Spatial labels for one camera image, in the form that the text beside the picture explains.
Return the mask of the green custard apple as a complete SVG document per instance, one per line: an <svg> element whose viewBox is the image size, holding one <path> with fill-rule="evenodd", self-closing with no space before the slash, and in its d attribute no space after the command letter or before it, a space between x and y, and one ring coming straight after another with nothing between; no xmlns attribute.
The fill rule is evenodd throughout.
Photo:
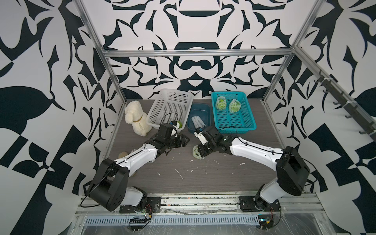
<svg viewBox="0 0 376 235"><path fill-rule="evenodd" d="M182 124L182 122L180 122L180 121L177 121L177 127L178 127L178 129L181 129L181 128L183 128L183 124Z"/></svg>
<svg viewBox="0 0 376 235"><path fill-rule="evenodd" d="M217 108L218 110L225 110L225 109L226 109L226 106L227 106L227 103L226 103L226 101L223 100L223 99L218 100L217 103L216 103L216 108Z"/></svg>
<svg viewBox="0 0 376 235"><path fill-rule="evenodd" d="M230 111L231 111L232 113L236 113L236 112L238 112L238 111L240 110L240 108L241 108L241 105L239 105L237 102L235 102L235 103L232 103L232 104L231 104L231 109L230 109Z"/></svg>

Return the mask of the white foam net sleeve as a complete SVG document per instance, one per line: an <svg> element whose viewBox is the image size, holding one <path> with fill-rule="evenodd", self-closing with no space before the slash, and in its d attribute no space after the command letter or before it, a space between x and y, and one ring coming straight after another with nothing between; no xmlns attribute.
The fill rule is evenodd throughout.
<svg viewBox="0 0 376 235"><path fill-rule="evenodd" d="M227 107L226 98L223 96L218 97L215 103L216 110L223 111L223 110L226 110L226 107Z"/></svg>

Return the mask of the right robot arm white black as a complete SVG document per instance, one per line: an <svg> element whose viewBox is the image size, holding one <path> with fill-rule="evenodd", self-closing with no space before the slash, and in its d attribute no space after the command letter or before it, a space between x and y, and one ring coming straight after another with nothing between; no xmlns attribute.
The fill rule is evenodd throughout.
<svg viewBox="0 0 376 235"><path fill-rule="evenodd" d="M295 148L266 147L236 135L222 134L213 126L198 128L194 135L200 140L196 148L199 158L220 152L250 159L276 172L276 178L260 188L255 201L272 204L285 195L302 195L310 169Z"/></svg>

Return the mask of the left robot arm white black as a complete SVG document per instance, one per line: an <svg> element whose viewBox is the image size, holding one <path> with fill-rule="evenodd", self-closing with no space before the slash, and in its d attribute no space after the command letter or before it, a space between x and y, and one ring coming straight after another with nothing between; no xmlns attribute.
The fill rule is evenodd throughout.
<svg viewBox="0 0 376 235"><path fill-rule="evenodd" d="M87 196L110 212L119 206L143 210L147 193L137 187L129 187L128 179L160 155L167 155L172 149L185 147L189 143L188 137L178 134L179 127L177 121L163 123L158 132L139 149L116 160L105 159L87 189Z"/></svg>

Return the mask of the teal perforated plastic basket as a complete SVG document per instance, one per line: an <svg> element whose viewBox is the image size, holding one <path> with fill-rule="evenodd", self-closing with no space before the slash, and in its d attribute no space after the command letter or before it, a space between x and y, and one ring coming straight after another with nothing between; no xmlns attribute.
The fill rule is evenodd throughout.
<svg viewBox="0 0 376 235"><path fill-rule="evenodd" d="M245 134L257 128L247 96L243 92L211 94L214 125L220 133Z"/></svg>

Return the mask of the dark blue plastic tub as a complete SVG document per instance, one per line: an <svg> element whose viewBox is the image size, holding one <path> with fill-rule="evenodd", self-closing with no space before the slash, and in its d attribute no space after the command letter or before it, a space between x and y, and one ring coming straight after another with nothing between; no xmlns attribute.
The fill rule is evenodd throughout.
<svg viewBox="0 0 376 235"><path fill-rule="evenodd" d="M190 133L194 133L196 130L192 117L198 116L207 125L212 125L212 107L204 103L193 103L188 116L187 128Z"/></svg>

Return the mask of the white perforated plastic basket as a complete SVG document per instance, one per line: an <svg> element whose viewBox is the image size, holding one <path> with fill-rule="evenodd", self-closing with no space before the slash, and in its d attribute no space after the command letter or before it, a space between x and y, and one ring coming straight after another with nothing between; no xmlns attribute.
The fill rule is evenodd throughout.
<svg viewBox="0 0 376 235"><path fill-rule="evenodd" d="M160 124L180 121L183 128L187 122L189 112L193 103L193 94L173 89L162 89L156 97L148 115L147 123L155 129L159 129Z"/></svg>

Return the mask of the white plush dog toy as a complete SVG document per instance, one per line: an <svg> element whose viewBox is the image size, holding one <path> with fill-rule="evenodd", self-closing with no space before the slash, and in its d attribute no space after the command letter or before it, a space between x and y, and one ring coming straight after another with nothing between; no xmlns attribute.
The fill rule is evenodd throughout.
<svg viewBox="0 0 376 235"><path fill-rule="evenodd" d="M125 110L125 122L131 124L133 131L142 137L145 137L152 129L146 121L147 114L143 111L141 103L139 101L130 102Z"/></svg>

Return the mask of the tan wooden cylinder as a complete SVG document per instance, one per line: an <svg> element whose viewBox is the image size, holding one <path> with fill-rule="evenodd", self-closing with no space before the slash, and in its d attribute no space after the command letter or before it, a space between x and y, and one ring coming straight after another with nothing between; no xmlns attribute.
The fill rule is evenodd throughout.
<svg viewBox="0 0 376 235"><path fill-rule="evenodd" d="M126 157L127 155L128 155L127 152L122 152L122 153L120 153L120 154L118 155L118 158L121 159L121 158L123 158L123 157Z"/></svg>

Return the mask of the right green circuit board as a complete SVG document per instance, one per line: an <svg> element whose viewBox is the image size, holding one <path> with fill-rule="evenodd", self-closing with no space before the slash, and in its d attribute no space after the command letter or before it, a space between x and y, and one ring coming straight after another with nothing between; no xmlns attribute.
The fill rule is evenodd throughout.
<svg viewBox="0 0 376 235"><path fill-rule="evenodd" d="M258 215L258 223L257 227L261 230L270 230L274 226L274 220L265 214Z"/></svg>

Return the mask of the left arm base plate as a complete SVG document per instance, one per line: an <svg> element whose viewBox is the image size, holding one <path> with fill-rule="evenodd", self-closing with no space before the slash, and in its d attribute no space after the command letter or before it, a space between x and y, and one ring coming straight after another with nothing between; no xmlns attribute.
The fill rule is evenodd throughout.
<svg viewBox="0 0 376 235"><path fill-rule="evenodd" d="M135 187L127 188L125 197L120 205L120 213L154 213L161 208L161 197L148 196L148 194Z"/></svg>

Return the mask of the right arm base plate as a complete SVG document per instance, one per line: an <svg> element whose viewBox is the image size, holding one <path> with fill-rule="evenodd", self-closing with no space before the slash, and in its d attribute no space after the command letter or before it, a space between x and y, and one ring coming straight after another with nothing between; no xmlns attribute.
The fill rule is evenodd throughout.
<svg viewBox="0 0 376 235"><path fill-rule="evenodd" d="M260 193L262 188L265 186L263 184L257 191L255 196L240 196L240 210L242 212L280 212L281 206L279 200L276 200L274 203L267 203L264 199L261 198Z"/></svg>

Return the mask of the black wall hook rail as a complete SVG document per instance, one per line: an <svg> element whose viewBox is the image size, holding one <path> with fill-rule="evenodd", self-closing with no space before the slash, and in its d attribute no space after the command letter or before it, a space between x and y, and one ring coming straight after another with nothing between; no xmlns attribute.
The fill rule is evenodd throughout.
<svg viewBox="0 0 376 235"><path fill-rule="evenodd" d="M353 119L362 130L360 135L368 135L376 141L376 121L366 110L352 98L332 77L326 76L322 70L319 71L319 78L315 84L324 87L324 94L330 94L335 101L333 105L343 108L347 115L345 118Z"/></svg>

